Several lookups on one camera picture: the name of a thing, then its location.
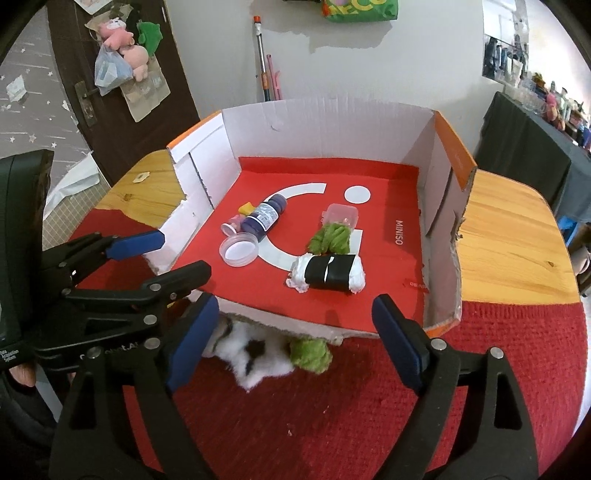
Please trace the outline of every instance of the plastic bag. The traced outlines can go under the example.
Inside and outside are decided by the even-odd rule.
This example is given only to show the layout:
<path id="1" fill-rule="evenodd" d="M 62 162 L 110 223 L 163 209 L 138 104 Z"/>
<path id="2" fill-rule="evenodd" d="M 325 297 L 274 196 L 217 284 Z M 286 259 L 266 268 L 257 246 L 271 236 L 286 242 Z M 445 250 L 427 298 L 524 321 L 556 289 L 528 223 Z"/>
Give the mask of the plastic bag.
<path id="1" fill-rule="evenodd" d="M 396 20 L 398 0 L 323 0 L 322 14 L 339 23 Z"/>
<path id="2" fill-rule="evenodd" d="M 123 85 L 134 77 L 131 65 L 115 50 L 100 46 L 95 62 L 95 85 L 100 95 L 106 95 L 114 88 Z"/>

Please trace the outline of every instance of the bottle label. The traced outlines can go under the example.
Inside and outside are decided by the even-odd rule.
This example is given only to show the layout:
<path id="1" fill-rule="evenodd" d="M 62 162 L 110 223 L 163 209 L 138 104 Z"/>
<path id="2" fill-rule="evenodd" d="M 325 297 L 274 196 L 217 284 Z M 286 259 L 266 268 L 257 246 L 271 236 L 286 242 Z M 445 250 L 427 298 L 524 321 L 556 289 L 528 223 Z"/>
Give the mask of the bottle label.
<path id="1" fill-rule="evenodd" d="M 268 203 L 261 203 L 256 207 L 255 211 L 251 213 L 251 216 L 261 224 L 263 230 L 267 232 L 271 225 L 277 221 L 279 214 L 277 211 Z"/>

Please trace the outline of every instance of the green stuffed toy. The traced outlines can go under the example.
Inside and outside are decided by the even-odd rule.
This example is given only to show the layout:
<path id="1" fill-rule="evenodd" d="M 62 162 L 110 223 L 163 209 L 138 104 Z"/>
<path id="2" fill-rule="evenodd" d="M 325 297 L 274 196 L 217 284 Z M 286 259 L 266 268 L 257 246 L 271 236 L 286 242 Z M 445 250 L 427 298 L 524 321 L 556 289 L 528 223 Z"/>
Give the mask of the green stuffed toy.
<path id="1" fill-rule="evenodd" d="M 160 32 L 160 25 L 152 22 L 138 22 L 139 38 L 138 43 L 143 45 L 148 50 L 148 55 L 151 57 L 156 53 L 160 40 L 162 40 L 162 33 Z"/>
<path id="2" fill-rule="evenodd" d="M 290 342 L 290 359 L 296 367 L 320 375 L 329 369 L 332 353 L 325 340 L 294 339 Z"/>

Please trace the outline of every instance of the white plastic lid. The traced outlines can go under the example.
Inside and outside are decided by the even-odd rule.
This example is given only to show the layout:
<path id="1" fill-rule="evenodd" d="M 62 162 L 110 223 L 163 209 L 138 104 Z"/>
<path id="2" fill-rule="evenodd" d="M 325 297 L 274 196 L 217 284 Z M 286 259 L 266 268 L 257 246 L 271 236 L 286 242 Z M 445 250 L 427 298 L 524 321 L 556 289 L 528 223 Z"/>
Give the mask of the white plastic lid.
<path id="1" fill-rule="evenodd" d="M 258 240 L 251 233 L 229 236 L 220 245 L 220 255 L 231 267 L 244 267 L 258 256 Z"/>

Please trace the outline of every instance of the brown door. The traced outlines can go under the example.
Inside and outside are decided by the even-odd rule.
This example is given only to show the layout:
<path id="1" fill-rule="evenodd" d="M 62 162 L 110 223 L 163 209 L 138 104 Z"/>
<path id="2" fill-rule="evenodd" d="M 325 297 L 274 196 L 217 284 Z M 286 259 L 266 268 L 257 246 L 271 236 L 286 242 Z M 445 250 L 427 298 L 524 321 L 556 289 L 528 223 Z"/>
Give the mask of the brown door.
<path id="1" fill-rule="evenodd" d="M 84 80 L 89 90 L 95 87 L 95 60 L 99 47 L 84 26 L 90 15 L 72 0 L 47 1 L 51 41 L 66 95 L 78 119 L 79 129 L 111 185 L 144 155 L 165 148 L 172 139 L 199 121 L 168 24 L 164 1 L 135 0 L 130 3 L 140 10 L 143 21 L 160 24 L 163 39 L 156 57 L 171 93 L 137 123 L 120 89 L 103 97 L 91 95 L 89 98 L 98 121 L 88 127 L 74 85 Z"/>

